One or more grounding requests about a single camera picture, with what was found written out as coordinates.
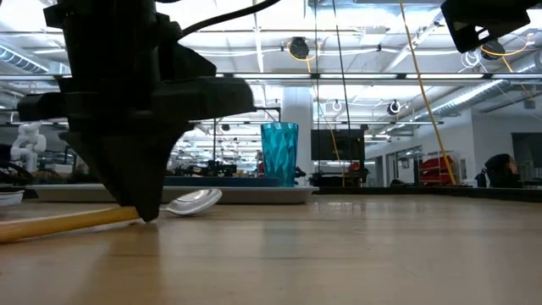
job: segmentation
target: wooden table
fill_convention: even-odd
[[[540,304],[541,261],[540,204],[314,197],[2,245],[0,304]]]

